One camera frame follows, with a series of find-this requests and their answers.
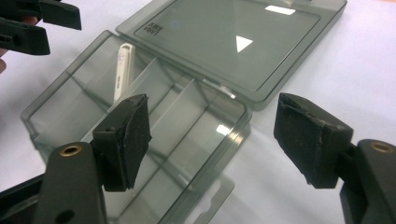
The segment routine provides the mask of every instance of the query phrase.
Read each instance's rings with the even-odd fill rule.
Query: clip
[[[1,49],[32,55],[50,54],[45,29],[21,22],[23,17],[37,17],[43,22],[81,30],[77,7],[55,0],[1,0]]]

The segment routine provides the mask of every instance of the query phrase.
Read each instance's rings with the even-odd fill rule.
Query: brass rivet
[[[382,142],[372,142],[370,144],[370,146],[374,150],[382,152],[382,153],[393,153],[393,151],[394,151],[394,149],[391,145],[388,145],[388,144],[382,143]]]
[[[71,156],[78,154],[81,150],[82,150],[82,147],[79,145],[69,146],[69,147],[62,149],[60,154],[63,157],[71,157]]]

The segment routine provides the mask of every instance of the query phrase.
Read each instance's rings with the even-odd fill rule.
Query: hinged lid
[[[345,0],[154,0],[117,31],[255,109],[263,108]]]

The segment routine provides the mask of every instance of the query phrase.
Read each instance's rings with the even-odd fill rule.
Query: gray translucent box
[[[118,35],[99,35],[23,112],[23,122],[46,161],[57,147],[90,142],[122,99],[145,93],[152,140],[134,189],[105,193],[109,221],[207,222],[233,188],[219,175],[248,136],[251,110],[269,103],[345,4],[154,0]],[[124,43],[136,46],[135,79],[114,102]],[[213,186],[215,205],[197,215],[194,206]]]

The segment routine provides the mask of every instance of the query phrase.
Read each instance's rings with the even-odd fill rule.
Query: white table
[[[147,4],[65,1],[81,11],[82,31],[44,24],[51,55],[16,52],[0,75],[0,191],[44,172],[21,112],[104,30],[114,30]],[[341,19],[281,90],[308,98],[354,128],[352,142],[374,138],[396,145],[396,2],[351,0]],[[277,97],[255,112],[251,135],[225,174],[235,189],[213,223],[343,223],[337,189],[316,190],[273,137]]]

